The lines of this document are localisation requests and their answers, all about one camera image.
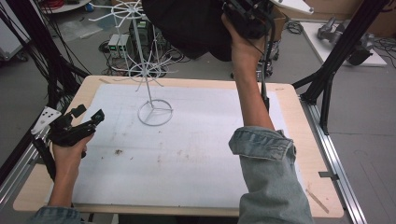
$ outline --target person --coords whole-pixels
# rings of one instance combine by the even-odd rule
[[[233,39],[233,73],[244,121],[244,127],[237,129],[229,142],[233,154],[240,157],[248,189],[240,200],[238,223],[313,223],[294,170],[294,144],[281,131],[275,131],[257,85],[256,67],[262,56],[258,49],[264,49],[265,39],[247,41],[225,15],[221,19]],[[70,204],[80,154],[91,138],[73,147],[53,146],[57,170],[54,188],[48,206],[38,210],[29,224],[80,223],[78,210]]]

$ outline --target floor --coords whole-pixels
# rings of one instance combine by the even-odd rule
[[[80,21],[87,27],[92,24],[88,18],[104,14],[106,11],[98,8],[93,13],[77,9],[58,15],[57,20],[60,24]],[[96,24],[103,31],[87,39],[71,39],[67,44],[92,74],[100,75],[106,69],[106,59],[98,47],[116,31],[112,20]],[[54,38],[54,41],[60,47],[59,39]],[[396,175],[392,174],[396,170],[396,104],[393,97],[396,69],[389,59],[385,60],[389,63],[386,67],[342,66],[332,86],[329,132],[368,223],[396,223]],[[268,82],[291,84],[314,73],[320,65],[304,35],[284,31],[279,59],[274,62],[274,74]],[[231,80],[231,68],[230,63],[221,63],[206,54],[195,61],[174,64],[171,69],[177,72],[166,77]],[[12,60],[0,68],[0,164],[46,104],[46,88],[44,78],[32,61]],[[305,90],[306,87],[302,87],[297,92]],[[21,223],[32,215],[12,209],[17,192],[0,211],[0,223]],[[111,220],[112,215],[98,215],[94,219],[96,223],[111,223]],[[349,220],[344,216],[336,220],[316,218],[316,222],[349,223]]]

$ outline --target aluminum frame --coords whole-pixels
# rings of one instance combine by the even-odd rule
[[[342,196],[344,206],[348,211],[351,221],[356,224],[366,224],[366,218],[361,210],[361,206],[356,198],[352,186],[349,183],[343,164],[341,163],[334,144],[332,143],[332,139],[329,135],[323,132],[323,129],[320,127],[320,112],[318,107],[316,105],[309,105],[306,102],[302,103],[306,104],[309,111],[315,130],[318,133],[322,151],[325,154],[327,163],[331,169],[330,171],[332,174],[338,176],[338,179],[334,180],[333,183],[338,188],[339,193]]]
[[[43,138],[47,135],[49,128],[38,133],[38,137]],[[29,144],[25,152],[22,154],[17,164],[7,176],[6,180],[0,187],[0,212],[6,206],[9,198],[15,192],[20,183],[24,182],[26,175],[30,174],[35,167],[35,162],[39,158],[37,150],[33,144]]]

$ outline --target stain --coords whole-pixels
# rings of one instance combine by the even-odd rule
[[[323,209],[325,213],[327,214],[330,213],[329,209],[320,201],[320,199],[317,196],[315,196],[314,193],[312,193],[309,189],[306,189],[305,191],[309,196],[311,196],[311,198],[315,201],[315,203],[317,203],[321,207],[321,209]]]
[[[110,82],[108,82],[108,81],[106,81],[106,80],[104,80],[104,79],[102,79],[102,78],[99,78],[99,80],[100,80],[101,82],[106,83],[106,84],[110,84]]]
[[[116,155],[120,155],[121,153],[122,153],[121,149],[117,149],[117,150],[114,151],[114,154],[116,154]]]

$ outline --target denim jacket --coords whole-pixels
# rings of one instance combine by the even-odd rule
[[[308,200],[294,170],[296,150],[281,131],[237,129],[229,142],[239,155],[248,193],[239,204],[239,224],[313,223]],[[29,224],[79,224],[74,208],[42,207]]]

